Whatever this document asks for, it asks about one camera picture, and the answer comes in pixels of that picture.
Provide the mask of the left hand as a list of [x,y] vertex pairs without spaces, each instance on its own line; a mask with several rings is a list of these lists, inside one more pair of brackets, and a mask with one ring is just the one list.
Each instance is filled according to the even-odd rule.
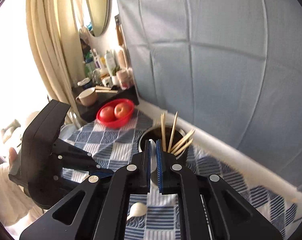
[[18,153],[14,148],[9,148],[9,165],[12,166],[12,164],[17,159]]

